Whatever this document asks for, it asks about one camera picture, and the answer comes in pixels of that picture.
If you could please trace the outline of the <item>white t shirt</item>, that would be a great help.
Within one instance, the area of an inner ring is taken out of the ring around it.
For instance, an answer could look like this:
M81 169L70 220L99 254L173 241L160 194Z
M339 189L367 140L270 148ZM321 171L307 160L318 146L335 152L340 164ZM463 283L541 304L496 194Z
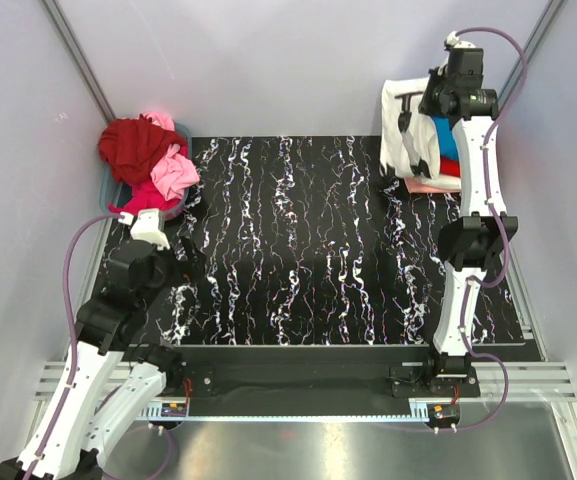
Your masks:
M418 110L427 83L428 79L422 77L387 80L383 84L379 171L384 177L402 180L417 177L441 182L459 179L440 174L439 144L433 120Z

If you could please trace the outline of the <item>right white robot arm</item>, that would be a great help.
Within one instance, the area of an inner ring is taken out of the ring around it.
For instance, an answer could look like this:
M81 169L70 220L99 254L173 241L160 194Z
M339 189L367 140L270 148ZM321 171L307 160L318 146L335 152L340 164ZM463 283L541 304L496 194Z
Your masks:
M498 256L507 256L518 220L508 214L499 184L496 134L497 95L481 86L481 75L430 70L419 110L445 118L453 133L461 172L461 206L457 220L439 233L439 256L446 283L437 329L422 370L423 384L434 393L476 385L471 365L472 328L481 289L499 278L486 275Z

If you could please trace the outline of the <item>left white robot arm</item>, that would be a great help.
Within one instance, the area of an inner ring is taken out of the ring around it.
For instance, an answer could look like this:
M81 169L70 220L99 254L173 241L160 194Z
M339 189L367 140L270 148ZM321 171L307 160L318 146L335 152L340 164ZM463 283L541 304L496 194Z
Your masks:
M152 399L190 392L182 354L150 344L133 350L127 380L100 401L160 292L204 276L205 255L187 237L181 245L182 258L135 239L112 253L103 291L69 315L75 341L44 417L22 452L0 463L0 479L100 479L119 440Z

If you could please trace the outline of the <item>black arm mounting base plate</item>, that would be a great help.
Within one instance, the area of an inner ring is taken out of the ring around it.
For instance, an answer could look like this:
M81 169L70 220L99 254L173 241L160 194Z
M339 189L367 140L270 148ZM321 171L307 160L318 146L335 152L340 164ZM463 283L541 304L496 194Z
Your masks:
M464 360L442 367L427 346L181 346L194 417L408 415L412 399L480 394Z

